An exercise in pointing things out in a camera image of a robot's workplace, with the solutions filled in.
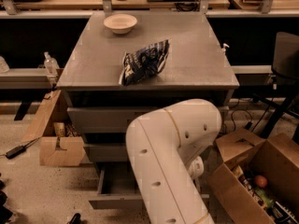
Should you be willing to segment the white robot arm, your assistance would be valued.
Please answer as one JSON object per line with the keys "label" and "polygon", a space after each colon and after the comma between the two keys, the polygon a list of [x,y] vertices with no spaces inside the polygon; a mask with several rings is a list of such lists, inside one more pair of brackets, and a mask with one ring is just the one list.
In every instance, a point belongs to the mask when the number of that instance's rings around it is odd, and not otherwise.
{"label": "white robot arm", "polygon": [[188,168],[220,129],[219,109],[202,99],[151,111],[130,123],[127,153],[151,224],[214,224]]}

